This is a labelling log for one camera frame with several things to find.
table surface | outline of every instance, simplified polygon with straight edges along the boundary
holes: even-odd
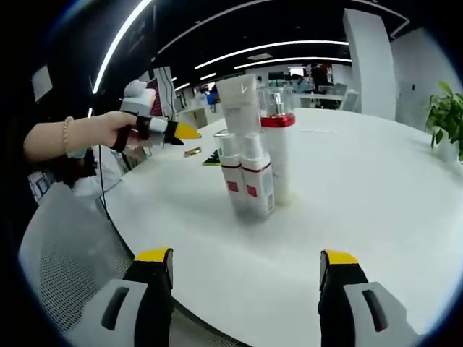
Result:
[[[332,94],[294,94],[297,98],[304,99],[322,99],[322,100],[337,100],[342,101],[343,95],[332,95]]]
[[[174,248],[176,300],[254,347],[319,346],[320,251],[352,253],[426,333],[463,269],[463,173],[430,136],[356,113],[297,109],[290,128],[292,204],[264,223],[238,220],[219,167],[201,166],[224,121],[169,147],[106,195],[138,254]],[[183,158],[185,150],[203,152]]]

human hand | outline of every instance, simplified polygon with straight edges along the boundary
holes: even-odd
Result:
[[[126,127],[136,125],[137,117],[132,114],[112,111],[101,116],[93,116],[93,131],[94,136],[98,139],[98,143],[106,147],[113,147],[119,135],[119,130]],[[130,132],[127,145],[145,146],[148,141],[140,139],[137,132]]]

clear bottle cap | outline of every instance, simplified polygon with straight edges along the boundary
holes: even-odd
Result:
[[[228,134],[220,138],[224,157],[239,155],[239,143],[235,134]]]
[[[261,158],[264,156],[262,142],[260,141],[260,135],[257,133],[248,134],[243,142],[245,157]]]

white bottle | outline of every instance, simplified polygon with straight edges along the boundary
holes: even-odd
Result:
[[[242,213],[247,209],[247,198],[241,170],[238,139],[234,134],[228,134],[219,137],[219,139],[220,148],[218,153],[226,188],[235,212]]]
[[[260,131],[258,97],[254,74],[217,82],[226,127],[238,137]]]
[[[272,158],[275,203],[291,202],[289,184],[289,139],[296,119],[292,112],[292,93],[289,88],[266,88],[260,94],[265,114],[260,118],[263,139]]]
[[[246,135],[241,157],[249,210],[265,218],[275,208],[270,155],[264,151],[259,134]]]

black sleeve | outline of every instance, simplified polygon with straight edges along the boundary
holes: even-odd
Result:
[[[37,123],[34,114],[34,93],[30,80],[11,82],[2,95],[1,112],[4,125],[1,141],[4,152],[7,217],[10,222],[12,246],[19,249],[37,204],[29,186],[33,167],[25,158],[24,140]]]

